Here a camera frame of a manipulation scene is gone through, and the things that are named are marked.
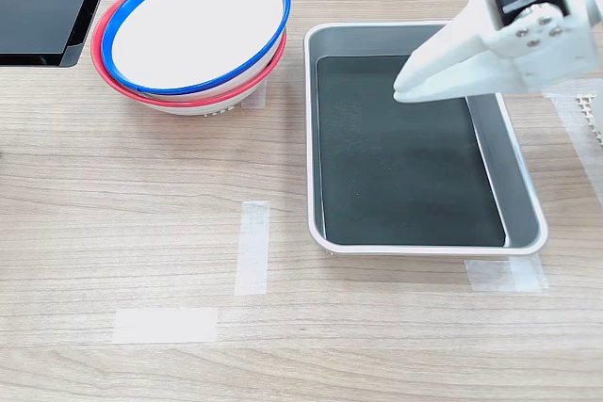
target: red rim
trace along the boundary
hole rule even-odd
[[[140,103],[159,105],[162,107],[200,107],[203,105],[212,105],[216,103],[221,103],[223,101],[228,101],[229,99],[232,99],[235,96],[244,93],[248,89],[255,87],[262,80],[264,80],[266,76],[270,74],[272,70],[276,67],[277,63],[285,52],[286,30],[283,32],[283,38],[281,39],[281,43],[279,44],[279,47],[276,50],[276,54],[272,58],[270,64],[261,73],[259,73],[256,77],[247,82],[245,85],[241,85],[240,87],[231,89],[230,91],[222,93],[218,96],[213,96],[211,98],[201,99],[198,101],[168,102],[160,101],[157,99],[145,98],[135,93],[134,91],[130,91],[129,89],[121,86],[115,79],[113,79],[113,77],[111,77],[111,75],[106,70],[105,65],[103,64],[103,57],[101,55],[101,44],[103,43],[103,35],[105,34],[105,28],[109,20],[113,16],[113,13],[117,10],[117,8],[120,7],[123,2],[125,2],[125,0],[118,0],[115,4],[113,4],[111,8],[105,12],[103,17],[101,17],[98,24],[96,25],[90,43],[90,49],[92,52],[92,63],[94,63],[96,71],[101,75],[101,77],[103,77],[103,80],[105,80],[105,82],[107,82],[113,89],[123,94],[124,96],[127,96],[128,98],[134,99],[135,101],[139,101]]]

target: stacked bowls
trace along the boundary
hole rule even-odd
[[[276,67],[291,0],[119,0],[92,61],[119,93],[176,115],[234,108]]]

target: blue rim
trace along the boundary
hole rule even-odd
[[[276,43],[278,38],[281,36],[283,31],[285,30],[285,25],[287,19],[289,18],[289,13],[291,10],[291,0],[283,0],[284,4],[284,12],[283,12],[283,20],[281,21],[279,28],[276,30],[270,41],[251,59],[247,60],[238,68],[220,76],[215,79],[208,80],[201,84],[191,85],[188,87],[181,88],[151,88],[144,87],[142,85],[137,85],[132,83],[130,80],[125,78],[123,74],[117,69],[115,63],[113,61],[113,41],[115,40],[115,35],[117,31],[122,26],[125,19],[130,15],[135,8],[137,8],[142,2],[145,0],[126,0],[123,4],[115,11],[113,17],[111,17],[109,23],[106,26],[105,34],[103,35],[103,43],[101,47],[101,53],[103,56],[103,62],[105,64],[106,70],[111,74],[111,76],[117,80],[120,84],[130,89],[140,91],[143,93],[152,93],[152,94],[166,94],[166,95],[178,95],[178,94],[191,94],[199,91],[204,91],[206,89],[215,88],[225,82],[228,82],[231,79],[234,79],[241,73],[247,71],[251,66],[253,66],[257,61],[264,56],[268,50]]]

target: masking tape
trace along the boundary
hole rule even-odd
[[[113,344],[213,343],[217,333],[217,308],[118,310]]]
[[[260,82],[256,91],[241,101],[242,108],[264,108],[266,106],[266,93],[268,92],[268,81]]]
[[[270,201],[245,201],[238,239],[235,295],[266,294]]]
[[[471,288],[478,292],[542,292],[548,288],[540,256],[512,256],[507,260],[465,260]]]
[[[543,94],[551,99],[563,127],[574,144],[580,162],[603,205],[603,148],[591,130],[591,126],[577,101],[578,95],[600,93],[603,96],[603,79],[579,79],[551,87]]]

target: wood grain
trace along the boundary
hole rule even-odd
[[[116,0],[103,0],[104,11]],[[177,118],[73,69],[0,71],[0,401],[600,401],[603,209],[556,110],[508,107],[550,224],[550,288],[463,259],[334,258],[307,232],[302,37],[465,0],[294,0],[263,110]],[[268,292],[234,297],[243,201]],[[218,307],[214,344],[114,346],[122,308]]]

